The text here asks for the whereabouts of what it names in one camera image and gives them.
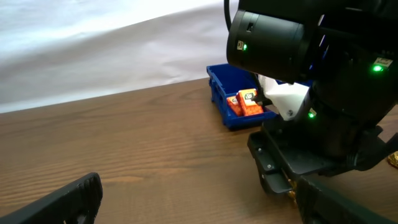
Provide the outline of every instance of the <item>green indicator light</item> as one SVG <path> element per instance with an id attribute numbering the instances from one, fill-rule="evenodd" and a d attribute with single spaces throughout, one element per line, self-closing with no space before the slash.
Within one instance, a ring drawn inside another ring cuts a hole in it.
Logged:
<path id="1" fill-rule="evenodd" d="M 383 67 L 381 67 L 380 65 L 375 65 L 375 66 L 373 66 L 373 71 L 374 72 L 382 72 Z"/>

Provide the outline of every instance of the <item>black cable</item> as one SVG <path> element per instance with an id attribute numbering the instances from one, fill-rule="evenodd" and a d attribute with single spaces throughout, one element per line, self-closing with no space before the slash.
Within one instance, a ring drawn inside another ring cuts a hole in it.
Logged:
<path id="1" fill-rule="evenodd" d="M 229 31 L 229 29 L 231 28 L 231 15 L 229 14 L 229 0 L 224 0 L 224 16 L 225 16 L 226 28 Z"/>

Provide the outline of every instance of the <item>gold wrapper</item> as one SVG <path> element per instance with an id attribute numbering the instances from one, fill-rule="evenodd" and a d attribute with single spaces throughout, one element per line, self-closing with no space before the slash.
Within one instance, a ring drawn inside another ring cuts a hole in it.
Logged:
<path id="1" fill-rule="evenodd" d="M 398 152 L 395 152 L 388 156 L 387 160 L 390 165 L 398 169 Z"/>

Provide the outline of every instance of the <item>wooden table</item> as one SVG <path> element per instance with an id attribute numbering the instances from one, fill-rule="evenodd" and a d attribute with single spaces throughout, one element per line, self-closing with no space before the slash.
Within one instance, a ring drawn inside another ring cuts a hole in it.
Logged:
<path id="1" fill-rule="evenodd" d="M 397 124 L 394 109 L 382 138 Z M 0 114 L 0 216 L 98 172 L 96 223 L 301 223 L 261 189 L 246 147 L 256 130 L 226 129 L 205 79 Z M 398 170 L 385 161 L 326 181 L 398 221 Z"/>

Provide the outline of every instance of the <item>white sheet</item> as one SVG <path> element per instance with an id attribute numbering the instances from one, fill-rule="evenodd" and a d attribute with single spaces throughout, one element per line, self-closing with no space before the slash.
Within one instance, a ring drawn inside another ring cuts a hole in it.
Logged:
<path id="1" fill-rule="evenodd" d="M 204 78 L 227 35 L 222 0 L 2 1 L 0 113 Z"/>

